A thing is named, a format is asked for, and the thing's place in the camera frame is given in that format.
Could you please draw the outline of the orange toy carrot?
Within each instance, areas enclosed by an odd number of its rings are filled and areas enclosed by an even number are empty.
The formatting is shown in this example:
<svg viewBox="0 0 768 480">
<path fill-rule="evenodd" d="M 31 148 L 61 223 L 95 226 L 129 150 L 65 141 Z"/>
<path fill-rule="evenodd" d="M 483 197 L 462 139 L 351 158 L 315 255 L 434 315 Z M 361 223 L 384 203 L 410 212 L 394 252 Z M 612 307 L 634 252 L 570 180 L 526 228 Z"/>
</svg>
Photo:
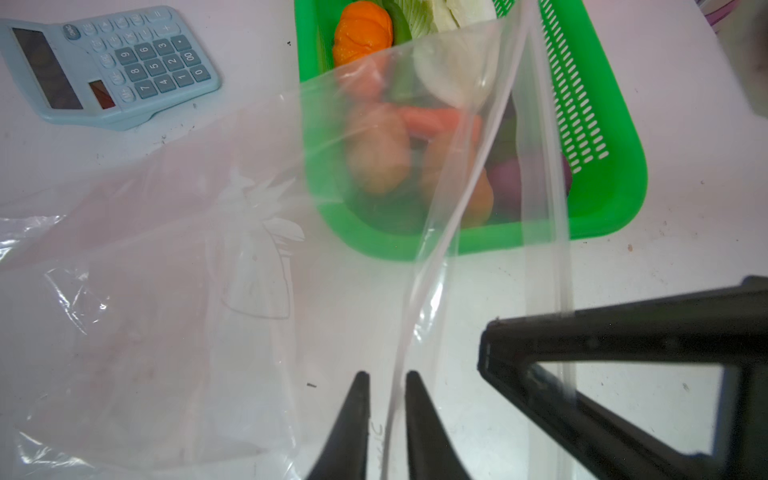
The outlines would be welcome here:
<svg viewBox="0 0 768 480">
<path fill-rule="evenodd" d="M 467 120 L 471 141 L 477 143 L 480 140 L 483 121 L 478 115 L 465 115 L 454 108 L 396 106 L 395 110 L 410 138 L 431 140 L 439 134 L 455 132 Z"/>
</svg>

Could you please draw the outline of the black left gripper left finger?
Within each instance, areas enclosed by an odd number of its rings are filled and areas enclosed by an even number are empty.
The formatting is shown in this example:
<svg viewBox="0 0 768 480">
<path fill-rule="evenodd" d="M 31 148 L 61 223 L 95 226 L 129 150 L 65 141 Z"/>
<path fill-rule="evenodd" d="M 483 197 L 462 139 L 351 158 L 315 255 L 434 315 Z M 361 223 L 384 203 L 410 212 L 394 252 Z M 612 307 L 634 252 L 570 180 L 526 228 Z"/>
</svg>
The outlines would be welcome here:
<svg viewBox="0 0 768 480">
<path fill-rule="evenodd" d="M 370 375 L 359 371 L 308 479 L 365 479 L 369 420 Z"/>
</svg>

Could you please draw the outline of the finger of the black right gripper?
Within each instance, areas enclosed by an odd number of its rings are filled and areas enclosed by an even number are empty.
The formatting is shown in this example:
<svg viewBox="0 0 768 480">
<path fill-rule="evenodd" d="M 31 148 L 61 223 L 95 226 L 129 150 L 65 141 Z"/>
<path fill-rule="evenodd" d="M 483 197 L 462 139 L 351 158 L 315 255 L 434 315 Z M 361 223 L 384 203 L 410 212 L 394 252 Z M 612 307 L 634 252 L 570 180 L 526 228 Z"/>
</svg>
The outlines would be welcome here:
<svg viewBox="0 0 768 480">
<path fill-rule="evenodd" d="M 767 281 L 494 320 L 478 370 L 598 479 L 767 475 Z"/>
</svg>

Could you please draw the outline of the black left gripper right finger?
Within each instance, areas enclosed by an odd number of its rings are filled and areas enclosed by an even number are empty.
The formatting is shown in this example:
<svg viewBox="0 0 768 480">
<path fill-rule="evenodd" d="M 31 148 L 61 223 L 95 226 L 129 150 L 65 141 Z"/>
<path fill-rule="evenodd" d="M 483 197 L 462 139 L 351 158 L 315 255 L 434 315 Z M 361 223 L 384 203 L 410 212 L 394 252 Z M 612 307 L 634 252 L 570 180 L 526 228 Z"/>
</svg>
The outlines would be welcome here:
<svg viewBox="0 0 768 480">
<path fill-rule="evenodd" d="M 411 480 L 470 480 L 417 371 L 405 379 L 406 436 Z"/>
</svg>

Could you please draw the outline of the green plastic basket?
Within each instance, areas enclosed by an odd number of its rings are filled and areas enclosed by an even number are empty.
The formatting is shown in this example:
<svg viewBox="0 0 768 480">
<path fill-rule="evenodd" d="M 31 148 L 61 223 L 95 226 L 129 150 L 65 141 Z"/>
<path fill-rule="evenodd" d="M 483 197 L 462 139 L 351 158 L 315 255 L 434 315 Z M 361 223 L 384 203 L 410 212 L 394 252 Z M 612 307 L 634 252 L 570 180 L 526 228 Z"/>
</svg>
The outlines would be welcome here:
<svg viewBox="0 0 768 480">
<path fill-rule="evenodd" d="M 607 235 L 627 225 L 643 204 L 648 175 L 642 144 L 584 4 L 542 1 L 539 7 L 557 125 L 573 173 L 570 236 Z M 343 172 L 328 168 L 336 151 L 307 162 L 309 191 L 326 224 L 359 253 L 412 260 L 425 210 L 410 209 L 403 198 L 381 207 L 329 202 L 348 183 Z"/>
</svg>

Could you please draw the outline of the clear zip top bag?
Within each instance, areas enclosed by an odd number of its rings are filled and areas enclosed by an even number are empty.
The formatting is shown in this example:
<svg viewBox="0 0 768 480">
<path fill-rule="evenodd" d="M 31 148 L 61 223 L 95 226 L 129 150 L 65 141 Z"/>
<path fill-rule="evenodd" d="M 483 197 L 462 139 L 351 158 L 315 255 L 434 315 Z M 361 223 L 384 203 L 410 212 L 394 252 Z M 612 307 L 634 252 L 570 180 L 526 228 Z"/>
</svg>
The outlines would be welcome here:
<svg viewBox="0 0 768 480">
<path fill-rule="evenodd" d="M 405 377 L 473 374 L 492 320 L 572 308 L 564 174 L 539 6 L 476 24 L 500 41 L 477 108 L 388 98 L 409 42 L 236 110 L 135 167 L 1 216 L 1 364 L 32 376 L 5 479 L 308 479 L 350 385 L 370 375 L 366 476 L 407 477 Z M 421 198 L 430 140 L 374 196 L 347 170 L 347 117 L 368 103 L 483 121 L 461 197 Z M 348 247 L 307 162 L 348 183 L 329 202 L 424 209 L 410 261 Z M 550 216 L 461 228 L 482 169 L 540 159 Z"/>
</svg>

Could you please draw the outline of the toy brown bun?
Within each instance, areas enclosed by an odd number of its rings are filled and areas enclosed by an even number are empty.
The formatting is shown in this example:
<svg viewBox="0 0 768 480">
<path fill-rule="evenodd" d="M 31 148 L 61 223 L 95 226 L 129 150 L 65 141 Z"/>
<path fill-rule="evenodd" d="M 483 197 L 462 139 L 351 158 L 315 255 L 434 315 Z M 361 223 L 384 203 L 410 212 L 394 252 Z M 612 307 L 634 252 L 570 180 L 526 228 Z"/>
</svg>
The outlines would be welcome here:
<svg viewBox="0 0 768 480">
<path fill-rule="evenodd" d="M 438 205 L 447 207 L 455 203 L 469 184 L 476 160 L 477 149 L 471 140 L 455 139 L 453 132 L 433 137 L 424 152 L 420 179 L 421 198 L 426 206 L 434 200 L 438 188 L 443 190 Z M 461 228 L 484 225 L 494 206 L 494 193 L 485 168 L 479 175 L 462 215 Z"/>
</svg>

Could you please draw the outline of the orange toy pumpkin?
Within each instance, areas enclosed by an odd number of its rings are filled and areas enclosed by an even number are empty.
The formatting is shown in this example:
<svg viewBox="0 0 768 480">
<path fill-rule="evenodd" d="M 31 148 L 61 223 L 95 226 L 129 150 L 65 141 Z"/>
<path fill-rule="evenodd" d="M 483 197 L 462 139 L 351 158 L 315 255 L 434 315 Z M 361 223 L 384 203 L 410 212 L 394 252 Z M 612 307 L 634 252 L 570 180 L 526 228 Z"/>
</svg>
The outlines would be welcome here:
<svg viewBox="0 0 768 480">
<path fill-rule="evenodd" d="M 343 9 L 334 33 L 334 66 L 347 65 L 393 44 L 393 24 L 384 7 L 372 1 L 355 1 Z"/>
</svg>

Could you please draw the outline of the toy potato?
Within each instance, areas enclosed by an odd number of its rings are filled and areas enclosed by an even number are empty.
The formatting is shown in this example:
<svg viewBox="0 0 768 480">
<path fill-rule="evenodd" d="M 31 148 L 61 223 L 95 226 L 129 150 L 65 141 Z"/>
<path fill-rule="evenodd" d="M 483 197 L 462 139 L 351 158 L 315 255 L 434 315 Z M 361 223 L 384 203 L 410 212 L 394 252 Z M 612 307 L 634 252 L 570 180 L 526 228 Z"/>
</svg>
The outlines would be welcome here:
<svg viewBox="0 0 768 480">
<path fill-rule="evenodd" d="M 387 195 L 410 175 L 410 139 L 394 106 L 368 103 L 353 107 L 346 133 L 347 170 L 364 192 Z"/>
</svg>

